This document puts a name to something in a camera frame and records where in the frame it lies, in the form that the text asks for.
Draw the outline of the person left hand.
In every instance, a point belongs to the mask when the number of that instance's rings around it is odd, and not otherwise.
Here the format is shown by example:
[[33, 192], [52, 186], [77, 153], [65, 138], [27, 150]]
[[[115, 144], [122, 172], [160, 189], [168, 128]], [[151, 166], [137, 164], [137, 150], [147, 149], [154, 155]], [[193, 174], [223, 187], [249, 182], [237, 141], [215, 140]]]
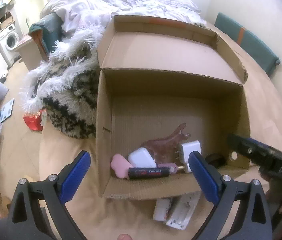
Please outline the person left hand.
[[133, 239], [130, 235], [122, 233], [118, 236], [116, 240], [133, 240]]

